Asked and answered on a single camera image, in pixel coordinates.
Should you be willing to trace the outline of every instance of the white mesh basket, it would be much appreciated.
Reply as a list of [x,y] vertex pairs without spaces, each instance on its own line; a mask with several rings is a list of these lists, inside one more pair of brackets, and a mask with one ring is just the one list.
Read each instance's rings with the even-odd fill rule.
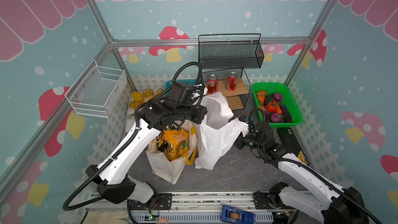
[[100,67],[93,60],[65,97],[77,114],[108,118],[126,84],[123,70]]

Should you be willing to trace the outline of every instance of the red soda can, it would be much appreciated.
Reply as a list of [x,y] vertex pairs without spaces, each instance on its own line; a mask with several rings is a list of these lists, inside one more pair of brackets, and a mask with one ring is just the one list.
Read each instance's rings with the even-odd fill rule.
[[207,79],[207,92],[214,93],[218,89],[218,78],[216,75],[210,75]]
[[226,89],[234,91],[236,89],[236,83],[238,82],[238,74],[236,72],[230,72],[226,78]]

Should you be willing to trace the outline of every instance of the mushroom illustration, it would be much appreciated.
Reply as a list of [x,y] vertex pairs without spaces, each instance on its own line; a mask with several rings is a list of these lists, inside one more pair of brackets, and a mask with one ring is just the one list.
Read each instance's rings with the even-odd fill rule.
[[377,115],[361,112],[343,112],[342,124],[348,123],[353,127],[346,130],[347,136],[353,143],[358,143],[366,137],[372,150],[381,149],[386,139],[386,130],[381,118]]
[[[47,120],[55,107],[57,107],[58,103],[63,99],[64,93],[68,89],[69,87],[55,87],[47,90],[40,96],[39,112],[41,120],[37,122],[37,125],[41,125],[45,120]],[[46,151],[47,156],[55,156],[61,150],[66,130],[72,134],[74,139],[78,139],[85,125],[86,119],[82,116],[78,116],[72,111],[72,109],[70,109],[44,145],[44,150]]]
[[264,62],[272,61],[272,54],[283,54],[285,48],[282,44],[266,44],[263,46]]
[[35,181],[47,166],[47,162],[35,162],[30,165],[1,206],[3,224],[19,224],[25,214],[27,203],[32,203],[35,207],[42,204],[50,186],[48,183],[38,184]]
[[383,169],[398,181],[398,157],[384,155],[381,156],[380,163]]
[[[188,35],[182,30],[173,27],[166,26],[162,32],[159,34],[157,39],[189,39]],[[165,47],[150,47],[149,53],[153,56],[158,56],[167,53],[166,61],[168,62],[179,62],[181,61],[181,55],[178,52],[179,48],[185,48],[193,50],[194,46],[165,46]]]
[[[300,54],[303,44],[296,44],[287,51],[290,56],[295,56]],[[304,58],[301,66],[308,69],[310,67],[311,58],[314,57],[316,64],[320,67],[325,60],[326,50],[328,48],[328,40],[326,37],[326,32],[321,30],[318,38],[316,38],[315,43],[312,45],[310,52]]]
[[130,63],[137,63],[140,61],[138,59],[137,54],[145,55],[146,52],[142,47],[120,47],[118,49],[120,56],[122,56],[124,61],[127,61],[127,57],[129,58]]

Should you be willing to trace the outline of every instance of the yellow snack package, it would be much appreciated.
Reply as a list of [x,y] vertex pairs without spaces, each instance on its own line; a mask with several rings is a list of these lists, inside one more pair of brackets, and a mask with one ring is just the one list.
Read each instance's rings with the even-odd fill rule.
[[173,161],[189,151],[189,134],[184,130],[165,130],[163,139],[169,144],[165,154],[169,161]]

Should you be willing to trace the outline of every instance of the green basket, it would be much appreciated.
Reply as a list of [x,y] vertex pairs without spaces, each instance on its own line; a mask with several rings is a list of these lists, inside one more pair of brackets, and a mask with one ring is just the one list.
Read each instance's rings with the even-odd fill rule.
[[[296,105],[295,100],[293,99],[292,94],[289,91],[289,88],[285,86],[282,83],[277,83],[277,82],[260,82],[260,83],[255,83],[252,87],[253,89],[253,95],[254,95],[254,100],[256,101],[256,106],[259,107],[258,100],[256,97],[256,92],[260,90],[265,90],[267,91],[268,94],[270,93],[280,93],[283,97],[282,102],[285,104],[287,107],[287,110],[289,111],[290,115],[292,116],[292,122],[291,123],[270,123],[269,126],[272,128],[280,128],[280,127],[290,127],[290,126],[296,126],[298,124],[301,124],[302,122],[302,116],[299,111],[299,108]],[[261,117],[261,114],[258,112],[258,117],[260,121],[263,121],[263,118]]]

